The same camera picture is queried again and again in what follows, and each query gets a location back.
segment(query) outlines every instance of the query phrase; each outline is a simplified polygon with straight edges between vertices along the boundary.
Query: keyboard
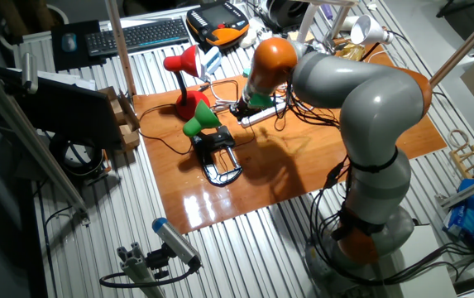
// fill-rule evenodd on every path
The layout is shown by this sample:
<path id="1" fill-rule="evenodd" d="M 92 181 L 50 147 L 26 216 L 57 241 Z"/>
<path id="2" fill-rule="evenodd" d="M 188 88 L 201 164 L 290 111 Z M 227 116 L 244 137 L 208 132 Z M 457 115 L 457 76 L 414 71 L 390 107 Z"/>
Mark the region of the keyboard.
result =
<path id="1" fill-rule="evenodd" d="M 189 34 L 181 19 L 131 26 L 122 29 L 122 31 L 128 52 L 149 50 L 189 41 Z M 88 44 L 88 54 L 92 57 L 117 54 L 113 31 L 88 34 L 86 43 Z"/>

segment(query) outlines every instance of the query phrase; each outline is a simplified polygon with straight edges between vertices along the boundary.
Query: aluminum profile table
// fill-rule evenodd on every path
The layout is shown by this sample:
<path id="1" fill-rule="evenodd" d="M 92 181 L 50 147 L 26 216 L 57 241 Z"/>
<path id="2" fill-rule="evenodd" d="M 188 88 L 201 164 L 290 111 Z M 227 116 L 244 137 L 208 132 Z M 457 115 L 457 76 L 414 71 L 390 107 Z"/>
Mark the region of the aluminum profile table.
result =
<path id="1" fill-rule="evenodd" d="M 378 2 L 375 12 L 366 10 L 367 2 L 362 0 L 358 7 L 350 10 L 349 16 L 370 14 L 382 26 L 407 36 L 383 2 Z M 129 19 L 184 19 L 185 12 L 180 9 Z M 333 12 L 338 13 L 338 8 L 333 7 Z M 103 30 L 108 29 L 106 22 L 101 22 L 101 26 Z M 331 23 L 319 10 L 311 31 L 322 39 L 330 26 Z M 137 92 L 154 94 L 177 89 L 174 76 L 163 69 L 163 59 L 181 54 L 188 46 L 190 44 L 166 46 L 130 55 Z M 241 74 L 249 67 L 256 46 L 246 50 L 223 50 L 222 66 L 214 74 L 215 78 Z M 414 48 L 401 39 L 385 48 L 392 50 L 391 59 L 397 65 L 405 64 L 428 78 L 432 76 L 433 71 Z M 17 67 L 19 57 L 26 52 L 36 56 L 38 70 L 55 72 L 49 32 L 25 36 L 24 42 L 15 46 Z M 94 79 L 98 89 L 113 86 L 118 92 L 119 89 L 126 90 L 121 69 L 118 58 L 113 57 L 107 59 L 104 65 L 60 73 Z M 200 82 L 186 75 L 185 83 L 190 86 Z M 440 86 L 434 91 L 445 94 Z M 450 100 L 434 95 L 428 116 L 442 136 L 459 128 L 474 140 L 474 132 Z M 461 180 L 448 156 L 449 152 L 450 149 L 445 148 L 411 160 L 411 187 L 401 204 L 420 223 L 432 225 L 441 245 L 450 240 L 442 231 L 446 214 L 434 196 L 455 193 Z M 44 230 L 45 219 L 66 207 L 67 202 L 53 185 L 45 185 L 34 198 L 49 297 L 143 297 L 139 290 L 101 287 L 98 279 L 121 271 L 116 255 L 116 248 L 120 246 L 126 247 L 137 241 L 145 252 L 160 248 L 161 241 L 152 232 L 151 223 L 153 219 L 165 216 L 165 211 L 144 142 L 132 152 L 114 156 L 110 177 L 81 191 L 88 206 L 91 221 L 88 226 L 82 225 L 73 211 L 66 211 L 52 219 Z M 340 208 L 343 193 L 344 185 L 325 192 L 326 200 L 319 206 L 323 215 L 332 214 Z M 309 207 L 310 197 L 304 195 L 187 233 L 186 238 L 202 255 L 204 268 L 184 281 L 163 286 L 166 295 L 224 298 L 319 296 L 304 265 L 304 243 L 309 237 Z M 45 245 L 46 238 L 49 239 L 49 247 Z M 460 260 L 456 255 L 444 258 L 450 262 Z M 172 260 L 169 269 L 171 276 L 179 276 L 186 268 L 181 262 Z"/>

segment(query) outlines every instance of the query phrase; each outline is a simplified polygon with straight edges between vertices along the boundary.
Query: wooden table top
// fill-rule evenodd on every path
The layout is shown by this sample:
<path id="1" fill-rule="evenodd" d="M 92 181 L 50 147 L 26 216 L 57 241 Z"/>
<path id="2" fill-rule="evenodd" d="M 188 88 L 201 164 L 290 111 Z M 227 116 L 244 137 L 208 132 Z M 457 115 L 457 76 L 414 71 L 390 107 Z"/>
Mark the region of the wooden table top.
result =
<path id="1" fill-rule="evenodd" d="M 375 56 L 371 62 L 392 65 L 386 54 Z M 241 76 L 230 79 L 238 81 L 241 94 L 247 80 Z M 198 86 L 189 89 L 197 90 Z M 215 86 L 214 90 L 223 99 L 235 99 L 233 84 Z M 213 104 L 215 98 L 210 90 L 204 93 Z M 149 108 L 174 103 L 179 95 L 176 90 L 135 96 L 136 114 L 140 117 Z M 333 112 L 339 118 L 339 110 Z M 242 128 L 229 112 L 218 117 L 235 138 L 237 147 L 233 150 L 243 169 L 241 176 L 225 187 L 207 181 L 194 152 L 180 155 L 161 141 L 144 138 L 166 217 L 181 233 L 317 190 L 323 186 L 327 173 L 346 155 L 336 128 L 303 123 L 291 112 L 278 121 L 278 128 L 285 125 L 280 132 L 274 129 L 276 117 L 254 125 L 253 130 Z M 182 133 L 184 124 L 174 107 L 167 106 L 143 117 L 141 132 L 186 152 L 191 143 Z M 429 118 L 424 117 L 400 136 L 397 146 L 411 159 L 442 149 L 446 143 Z M 216 153 L 215 160 L 219 172 L 227 166 L 232 168 L 227 154 Z"/>

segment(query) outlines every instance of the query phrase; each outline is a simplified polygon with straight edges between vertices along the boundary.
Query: white lamp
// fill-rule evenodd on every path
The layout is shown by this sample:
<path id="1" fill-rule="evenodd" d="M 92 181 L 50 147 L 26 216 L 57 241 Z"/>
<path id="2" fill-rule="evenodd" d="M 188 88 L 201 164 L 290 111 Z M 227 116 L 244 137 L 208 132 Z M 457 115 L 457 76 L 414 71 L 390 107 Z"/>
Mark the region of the white lamp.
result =
<path id="1" fill-rule="evenodd" d="M 357 45 L 371 45 L 380 42 L 389 45 L 395 35 L 382 29 L 382 26 L 371 16 L 363 15 L 351 29 L 351 42 Z"/>

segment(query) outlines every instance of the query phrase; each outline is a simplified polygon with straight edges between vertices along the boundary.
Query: white power strip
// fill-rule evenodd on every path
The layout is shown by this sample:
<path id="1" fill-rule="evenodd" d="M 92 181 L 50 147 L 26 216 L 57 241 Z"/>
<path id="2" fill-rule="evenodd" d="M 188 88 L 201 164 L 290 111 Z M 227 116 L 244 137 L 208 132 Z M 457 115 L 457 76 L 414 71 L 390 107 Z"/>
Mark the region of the white power strip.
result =
<path id="1" fill-rule="evenodd" d="M 271 116 L 276 115 L 276 112 L 280 112 L 284 110 L 286 107 L 286 103 L 278 103 L 277 108 L 276 107 L 271 107 L 267 108 L 262 112 L 256 113 L 253 116 L 250 117 L 245 117 L 240 121 L 240 125 L 244 128 L 250 127 L 253 124 L 259 123 L 260 121 L 264 121 L 267 118 L 270 118 Z"/>

